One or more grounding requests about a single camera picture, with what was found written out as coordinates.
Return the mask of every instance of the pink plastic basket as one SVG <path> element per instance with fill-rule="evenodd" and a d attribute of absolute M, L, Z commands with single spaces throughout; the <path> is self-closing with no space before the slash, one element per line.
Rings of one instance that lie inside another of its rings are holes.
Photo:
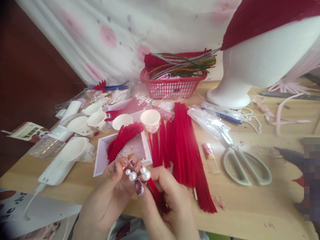
<path fill-rule="evenodd" d="M 186 76 L 180 79 L 172 80 L 150 80 L 151 72 L 154 68 L 144 68 L 140 73 L 140 80 L 147 86 L 149 95 L 153 99 L 162 99 L 166 96 L 179 96 L 189 98 L 196 90 L 199 82 L 206 79 L 207 73 L 199 71 L 195 74 L 202 74 L 202 76 Z M 152 72 L 158 73 L 163 71 L 165 68 L 159 68 L 157 71 Z"/>

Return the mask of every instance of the pen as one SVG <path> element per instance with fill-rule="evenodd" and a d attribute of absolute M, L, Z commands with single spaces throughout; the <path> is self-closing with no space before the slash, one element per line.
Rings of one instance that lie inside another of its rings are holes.
<path fill-rule="evenodd" d="M 223 119 L 225 119 L 225 120 L 227 120 L 229 122 L 236 123 L 236 124 L 242 124 L 242 122 L 240 120 L 234 119 L 234 118 L 232 118 L 230 116 L 227 116 L 227 115 L 212 111 L 212 110 L 204 108 L 204 107 L 201 108 L 201 109 L 206 110 L 210 114 L 216 114 L 218 117 L 221 117 L 221 118 L 223 118 Z"/>

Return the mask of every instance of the white cable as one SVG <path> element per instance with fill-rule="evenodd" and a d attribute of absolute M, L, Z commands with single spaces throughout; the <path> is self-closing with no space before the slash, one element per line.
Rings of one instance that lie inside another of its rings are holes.
<path fill-rule="evenodd" d="M 27 215 L 28 208 L 30 207 L 31 202 L 32 202 L 33 199 L 36 197 L 36 195 L 38 195 L 38 193 L 41 192 L 45 187 L 46 187 L 46 184 L 44 184 L 44 183 L 41 183 L 41 184 L 37 187 L 35 194 L 34 194 L 33 197 L 31 198 L 31 200 L 29 201 L 29 203 L 28 203 L 28 205 L 26 206 L 26 208 L 24 209 L 24 214 L 23 214 L 22 217 L 8 219 L 8 220 L 3 221 L 3 222 L 11 222 L 11 221 L 19 221 L 19 220 L 29 221 L 30 218 L 29 218 L 28 215 Z"/>
<path fill-rule="evenodd" d="M 24 218 L 26 221 L 29 221 L 29 220 L 30 220 L 30 218 L 28 217 L 28 208 L 29 208 L 29 206 L 31 205 L 31 202 L 32 202 L 33 199 L 36 197 L 36 195 L 38 195 L 38 193 L 41 192 L 45 187 L 46 187 L 46 184 L 44 184 L 44 183 L 41 183 L 41 184 L 37 187 L 36 193 L 33 195 L 33 197 L 31 198 L 31 200 L 29 201 L 28 205 L 27 205 L 26 208 L 24 209 L 23 218 Z"/>
<path fill-rule="evenodd" d="M 67 219 L 66 230 L 64 231 L 64 235 L 63 235 L 62 240 L 64 240 L 64 238 L 66 237 L 66 234 L 67 234 L 67 231 L 68 231 L 68 223 L 69 223 L 69 217 L 68 217 L 68 219 Z"/>

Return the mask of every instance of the white paper cup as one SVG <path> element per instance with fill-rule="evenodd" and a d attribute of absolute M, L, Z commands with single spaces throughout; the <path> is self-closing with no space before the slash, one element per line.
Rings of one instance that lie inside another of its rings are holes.
<path fill-rule="evenodd" d="M 93 137 L 98 134 L 98 131 L 94 127 L 90 127 L 87 124 L 88 118 L 81 116 L 73 119 L 67 126 L 67 130 L 78 133 L 85 137 Z"/>
<path fill-rule="evenodd" d="M 128 126 L 131 123 L 132 117 L 130 114 L 121 114 L 113 120 L 112 127 L 119 131 L 122 125 Z"/>
<path fill-rule="evenodd" d="M 157 110 L 147 110 L 141 114 L 140 120 L 149 133 L 155 133 L 159 129 L 160 113 Z"/>
<path fill-rule="evenodd" d="M 86 109 L 82 110 L 86 115 L 91 116 L 92 114 L 103 111 L 102 105 L 100 103 L 94 103 L 88 106 Z"/>
<path fill-rule="evenodd" d="M 103 133 L 108 133 L 111 131 L 111 125 L 104 121 L 107 118 L 107 114 L 105 112 L 99 111 L 92 114 L 88 118 L 88 125 L 98 129 Z"/>
<path fill-rule="evenodd" d="M 75 137 L 62 149 L 63 161 L 92 162 L 97 155 L 97 149 L 85 137 Z"/>

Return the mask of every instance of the power strip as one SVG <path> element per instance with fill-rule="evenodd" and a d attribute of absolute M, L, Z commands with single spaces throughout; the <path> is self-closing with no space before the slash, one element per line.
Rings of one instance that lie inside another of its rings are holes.
<path fill-rule="evenodd" d="M 63 182 L 73 165 L 74 161 L 66 162 L 61 159 L 61 152 L 50 163 L 47 169 L 41 174 L 38 181 L 51 186 L 57 186 Z"/>

